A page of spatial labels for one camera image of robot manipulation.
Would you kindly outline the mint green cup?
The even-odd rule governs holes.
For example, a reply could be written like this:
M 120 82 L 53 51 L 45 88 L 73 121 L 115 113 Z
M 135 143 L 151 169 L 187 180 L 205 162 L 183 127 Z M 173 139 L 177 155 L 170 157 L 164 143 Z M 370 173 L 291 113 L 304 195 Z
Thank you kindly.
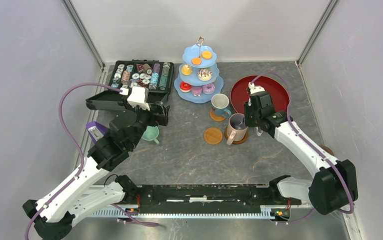
M 145 141 L 154 142 L 157 145 L 159 145 L 160 144 L 158 140 L 159 134 L 160 134 L 160 130 L 157 126 L 147 126 L 141 138 Z

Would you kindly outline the rose gold marble mug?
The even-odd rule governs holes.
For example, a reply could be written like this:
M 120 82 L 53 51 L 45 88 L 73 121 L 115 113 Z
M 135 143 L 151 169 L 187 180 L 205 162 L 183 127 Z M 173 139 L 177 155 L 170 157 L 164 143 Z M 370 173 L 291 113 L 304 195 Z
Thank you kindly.
M 245 115 L 242 113 L 233 114 L 228 120 L 226 129 L 228 135 L 227 145 L 230 146 L 233 141 L 242 140 L 246 132 L 248 132 L 248 127 L 245 125 Z

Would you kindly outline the medium brown wooden coaster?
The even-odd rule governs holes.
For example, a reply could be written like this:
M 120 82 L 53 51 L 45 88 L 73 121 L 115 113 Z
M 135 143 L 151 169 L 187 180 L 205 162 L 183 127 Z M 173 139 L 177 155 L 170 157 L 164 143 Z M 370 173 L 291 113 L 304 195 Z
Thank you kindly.
M 229 139 L 229 136 L 227 135 L 227 129 L 226 129 L 226 128 L 224 129 L 224 133 L 223 133 L 223 135 L 224 135 L 224 137 L 225 137 L 226 140 Z M 243 143 L 248 139 L 248 136 L 249 136 L 249 133 L 246 132 L 245 135 L 244 135 L 244 137 L 243 137 L 243 139 L 238 140 L 238 141 L 233 141 L 233 142 L 232 142 L 232 145 L 240 145 L 240 144 L 243 144 Z

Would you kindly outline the red frosted donut cake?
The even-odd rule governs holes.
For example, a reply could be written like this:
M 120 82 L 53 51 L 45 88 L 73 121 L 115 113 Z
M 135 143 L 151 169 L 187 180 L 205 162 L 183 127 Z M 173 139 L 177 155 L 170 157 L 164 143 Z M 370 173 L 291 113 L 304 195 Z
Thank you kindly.
M 190 85 L 189 83 L 186 83 L 184 81 L 182 81 L 180 84 L 179 84 L 179 89 L 181 92 L 183 93 L 188 93 L 191 91 L 192 89 L 192 85 Z

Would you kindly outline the white mug blue handle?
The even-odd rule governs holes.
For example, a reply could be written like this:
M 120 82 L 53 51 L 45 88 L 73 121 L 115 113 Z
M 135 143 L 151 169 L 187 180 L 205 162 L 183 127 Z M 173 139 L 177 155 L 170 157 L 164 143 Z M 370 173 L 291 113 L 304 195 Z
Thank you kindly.
M 211 98 L 211 109 L 214 110 L 217 117 L 229 118 L 232 115 L 232 112 L 228 109 L 229 104 L 230 100 L 225 94 L 218 93 Z

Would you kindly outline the pink mousse cake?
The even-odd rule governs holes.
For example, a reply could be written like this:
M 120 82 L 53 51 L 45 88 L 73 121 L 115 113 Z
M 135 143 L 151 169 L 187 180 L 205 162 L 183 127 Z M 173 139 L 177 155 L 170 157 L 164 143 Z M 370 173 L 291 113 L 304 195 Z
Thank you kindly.
M 200 97 L 202 94 L 203 88 L 202 86 L 193 86 L 191 88 L 191 93 L 193 94 L 194 97 Z

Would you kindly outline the light orange wooden coaster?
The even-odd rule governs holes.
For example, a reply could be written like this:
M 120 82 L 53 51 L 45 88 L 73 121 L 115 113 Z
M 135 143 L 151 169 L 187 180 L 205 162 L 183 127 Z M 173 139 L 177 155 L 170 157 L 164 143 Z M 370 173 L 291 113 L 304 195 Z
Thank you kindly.
M 224 121 L 226 119 L 226 117 L 224 117 L 222 115 L 221 116 L 216 116 L 215 111 L 213 109 L 210 109 L 209 116 L 210 116 L 210 118 L 212 120 L 214 120 L 216 122 L 222 122 L 222 121 Z

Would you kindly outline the tan wooden coaster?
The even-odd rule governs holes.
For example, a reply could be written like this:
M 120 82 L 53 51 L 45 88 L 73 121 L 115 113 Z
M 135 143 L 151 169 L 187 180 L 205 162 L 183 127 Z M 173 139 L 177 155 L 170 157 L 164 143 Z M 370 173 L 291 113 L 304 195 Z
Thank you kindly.
M 223 133 L 217 127 L 209 127 L 203 133 L 203 138 L 210 145 L 217 145 L 223 140 Z

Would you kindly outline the blue three-tier cake stand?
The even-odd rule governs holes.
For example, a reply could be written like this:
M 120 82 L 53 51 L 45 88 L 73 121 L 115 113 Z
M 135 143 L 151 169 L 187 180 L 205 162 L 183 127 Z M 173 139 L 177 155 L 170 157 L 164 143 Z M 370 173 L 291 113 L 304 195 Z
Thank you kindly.
M 185 101 L 204 104 L 224 87 L 217 66 L 217 54 L 205 44 L 200 36 L 195 44 L 185 48 L 183 63 L 178 67 L 178 77 L 174 87 L 179 97 Z

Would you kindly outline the yellow mousse cake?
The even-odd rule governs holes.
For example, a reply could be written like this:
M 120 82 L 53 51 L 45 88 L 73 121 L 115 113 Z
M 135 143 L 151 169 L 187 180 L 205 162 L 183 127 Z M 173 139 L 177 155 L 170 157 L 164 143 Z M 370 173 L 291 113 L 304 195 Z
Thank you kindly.
M 193 67 L 189 64 L 183 64 L 181 67 L 181 73 L 185 76 L 189 76 L 193 73 Z

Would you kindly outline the purple sprinkled donut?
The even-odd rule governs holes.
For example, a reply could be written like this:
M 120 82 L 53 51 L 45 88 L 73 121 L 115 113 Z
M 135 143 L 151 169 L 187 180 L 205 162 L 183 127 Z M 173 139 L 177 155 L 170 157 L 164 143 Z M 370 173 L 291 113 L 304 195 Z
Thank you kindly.
M 208 83 L 202 86 L 202 92 L 206 95 L 211 95 L 215 92 L 216 87 L 214 83 Z

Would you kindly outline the white chocolate drizzled donut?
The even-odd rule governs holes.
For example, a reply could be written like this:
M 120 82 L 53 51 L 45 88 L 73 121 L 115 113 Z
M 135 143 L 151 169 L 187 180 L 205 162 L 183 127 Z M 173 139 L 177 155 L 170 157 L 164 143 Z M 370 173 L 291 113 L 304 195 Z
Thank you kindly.
M 197 77 L 201 81 L 205 81 L 205 82 L 209 81 L 212 79 L 212 76 L 213 76 L 213 73 L 209 68 L 201 68 L 197 72 Z

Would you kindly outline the dark brown wooden coaster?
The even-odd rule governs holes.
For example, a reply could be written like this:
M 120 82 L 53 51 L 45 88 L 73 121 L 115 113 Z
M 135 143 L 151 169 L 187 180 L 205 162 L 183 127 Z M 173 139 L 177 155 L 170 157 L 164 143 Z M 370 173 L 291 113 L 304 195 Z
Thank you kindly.
M 333 152 L 330 148 L 328 148 L 327 146 L 325 146 L 325 145 L 320 145 L 320 147 L 321 147 L 326 153 L 328 153 L 329 155 L 331 155 L 331 156 L 334 156 L 334 155 L 335 155 L 334 152 Z

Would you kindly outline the round orange waffle cookie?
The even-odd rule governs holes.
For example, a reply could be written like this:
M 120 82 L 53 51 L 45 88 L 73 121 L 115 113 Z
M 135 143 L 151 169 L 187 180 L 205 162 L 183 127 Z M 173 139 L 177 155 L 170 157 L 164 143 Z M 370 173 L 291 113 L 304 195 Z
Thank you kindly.
M 205 50 L 201 53 L 201 57 L 205 60 L 210 60 L 213 57 L 213 54 L 209 50 Z

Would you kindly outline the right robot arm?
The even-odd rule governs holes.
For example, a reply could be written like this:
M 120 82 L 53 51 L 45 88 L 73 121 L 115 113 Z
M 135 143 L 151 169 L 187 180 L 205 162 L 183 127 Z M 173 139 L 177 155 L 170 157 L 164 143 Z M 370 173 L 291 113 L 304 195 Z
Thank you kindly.
M 311 180 L 284 175 L 270 182 L 268 198 L 281 204 L 287 198 L 307 202 L 322 215 L 334 211 L 351 214 L 358 199 L 355 165 L 339 160 L 310 139 L 286 111 L 275 111 L 264 89 L 252 92 L 244 106 L 244 124 L 269 134 L 305 166 Z

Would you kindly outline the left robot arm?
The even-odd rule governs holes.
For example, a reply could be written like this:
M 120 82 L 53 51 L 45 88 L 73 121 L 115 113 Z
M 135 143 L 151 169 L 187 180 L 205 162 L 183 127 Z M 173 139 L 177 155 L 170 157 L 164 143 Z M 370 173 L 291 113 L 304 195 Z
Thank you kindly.
M 167 126 L 169 110 L 168 105 L 157 101 L 149 108 L 137 105 L 120 111 L 75 171 L 46 196 L 23 204 L 30 218 L 28 227 L 33 227 L 43 240 L 61 240 L 77 223 L 97 210 L 119 202 L 134 202 L 138 188 L 126 175 L 118 176 L 99 191 L 82 195 L 130 156 L 147 127 Z

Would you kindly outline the round red serving tray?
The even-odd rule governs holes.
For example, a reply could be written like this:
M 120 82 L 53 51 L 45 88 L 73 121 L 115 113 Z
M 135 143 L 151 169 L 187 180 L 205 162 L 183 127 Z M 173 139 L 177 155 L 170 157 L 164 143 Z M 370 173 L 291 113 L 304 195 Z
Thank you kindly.
M 232 107 L 237 113 L 245 114 L 244 103 L 248 101 L 248 84 L 256 75 L 246 76 L 237 81 L 230 92 L 230 101 Z M 274 108 L 277 112 L 287 111 L 290 103 L 290 97 L 286 89 L 276 80 L 261 76 L 254 84 L 263 87 L 271 96 Z

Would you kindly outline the black poker chip case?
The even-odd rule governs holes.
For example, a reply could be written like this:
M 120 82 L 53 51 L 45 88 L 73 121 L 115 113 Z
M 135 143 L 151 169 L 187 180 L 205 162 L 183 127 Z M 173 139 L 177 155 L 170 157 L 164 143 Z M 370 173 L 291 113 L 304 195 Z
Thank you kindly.
M 147 102 L 168 104 L 174 84 L 174 64 L 158 60 L 118 60 L 109 75 L 112 88 L 131 91 L 133 87 L 148 89 Z M 90 110 L 118 111 L 125 108 L 128 93 L 105 89 L 85 100 Z

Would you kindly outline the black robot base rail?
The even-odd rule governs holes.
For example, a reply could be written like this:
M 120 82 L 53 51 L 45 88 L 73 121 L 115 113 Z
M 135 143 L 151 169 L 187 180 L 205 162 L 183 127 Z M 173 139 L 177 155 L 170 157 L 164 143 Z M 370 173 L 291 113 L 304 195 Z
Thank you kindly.
M 144 184 L 113 182 L 81 198 L 82 216 L 115 218 L 269 219 L 293 206 L 328 215 L 358 198 L 355 181 L 302 180 L 289 175 L 268 184 Z

